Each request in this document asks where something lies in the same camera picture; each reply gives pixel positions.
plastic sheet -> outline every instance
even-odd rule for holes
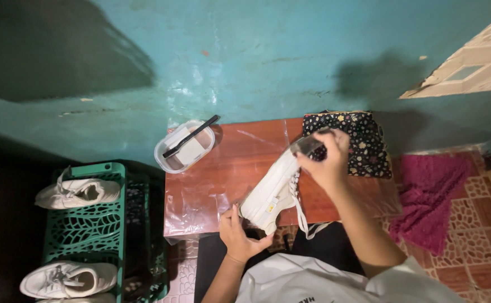
[[[281,153],[302,135],[302,118],[211,126],[210,153],[181,174],[167,174],[164,236],[170,244],[217,232],[219,216],[241,203]],[[393,180],[352,177],[350,185],[372,217],[400,214]],[[324,191],[308,175],[298,182],[308,223],[339,220]],[[281,212],[278,226],[297,224],[296,209]]]

black floral fabric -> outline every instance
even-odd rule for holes
[[[307,114],[303,121],[303,135],[329,126],[339,128],[350,136],[348,174],[353,176],[391,178],[391,165],[384,143],[384,133],[371,112],[330,112]],[[323,161],[326,147],[317,148],[311,158]]]

tile floor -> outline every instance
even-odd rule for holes
[[[443,156],[463,157],[472,162],[471,176],[452,200],[450,230],[442,256],[433,256],[418,247],[402,242],[401,249],[414,256],[433,278],[456,291],[467,302],[491,303],[491,182],[485,175],[483,159],[477,151],[446,153]],[[401,176],[399,160],[393,160],[394,178],[398,188]],[[388,230],[390,217],[376,219]],[[293,241],[297,226],[278,229],[270,250],[284,248],[283,235]],[[171,283],[167,297],[161,302],[193,302],[198,242],[181,241],[169,253]]]

hand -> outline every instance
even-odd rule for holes
[[[245,232],[238,219],[238,208],[233,208],[221,214],[219,221],[219,236],[227,245],[227,256],[238,263],[245,264],[249,258],[260,253],[274,242],[274,234],[270,234],[261,240],[251,239],[245,236]]]
[[[325,191],[328,192],[338,187],[346,189],[350,137],[339,129],[332,129],[327,134],[313,133],[313,136],[326,146],[326,159],[316,162],[297,153],[298,164],[307,170]]]

black brush handle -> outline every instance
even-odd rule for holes
[[[170,150],[166,151],[163,153],[163,158],[167,159],[168,157],[172,156],[174,153],[176,153],[177,150],[179,150],[182,145],[186,144],[187,141],[191,140],[191,138],[195,137],[198,133],[200,133],[203,129],[205,129],[207,126],[210,124],[214,123],[219,119],[218,115],[214,115],[212,118],[210,118],[208,121],[204,122],[201,126],[199,126],[197,129],[193,131],[193,133],[189,134],[187,137],[182,139],[174,148],[171,148]]]

